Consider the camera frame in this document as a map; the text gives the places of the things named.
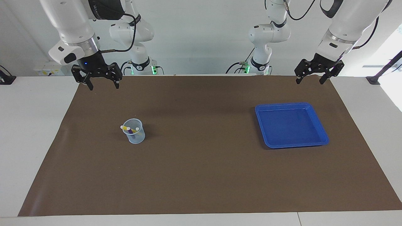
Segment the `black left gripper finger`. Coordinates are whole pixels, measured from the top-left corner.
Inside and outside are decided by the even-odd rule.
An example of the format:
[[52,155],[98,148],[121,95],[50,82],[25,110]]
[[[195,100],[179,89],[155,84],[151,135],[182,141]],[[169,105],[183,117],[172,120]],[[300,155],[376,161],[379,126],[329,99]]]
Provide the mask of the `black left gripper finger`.
[[343,62],[338,62],[331,69],[326,67],[323,70],[323,76],[319,80],[320,84],[323,85],[330,78],[338,76],[344,66],[345,64]]
[[300,63],[294,69],[294,73],[296,76],[296,83],[300,84],[306,76],[312,74],[311,62],[308,60],[301,60]]

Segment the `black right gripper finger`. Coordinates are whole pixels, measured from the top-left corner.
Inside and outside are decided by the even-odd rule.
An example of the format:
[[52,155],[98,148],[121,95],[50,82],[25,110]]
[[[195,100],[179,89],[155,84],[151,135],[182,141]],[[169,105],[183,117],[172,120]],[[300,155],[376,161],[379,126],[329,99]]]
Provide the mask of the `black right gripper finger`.
[[106,79],[113,81],[116,89],[119,89],[120,81],[122,80],[122,70],[117,63],[107,65],[105,74]]
[[72,75],[77,83],[83,83],[88,86],[89,90],[93,90],[94,86],[90,81],[92,75],[94,75],[95,69],[88,66],[88,64],[84,65],[73,65],[72,66]]

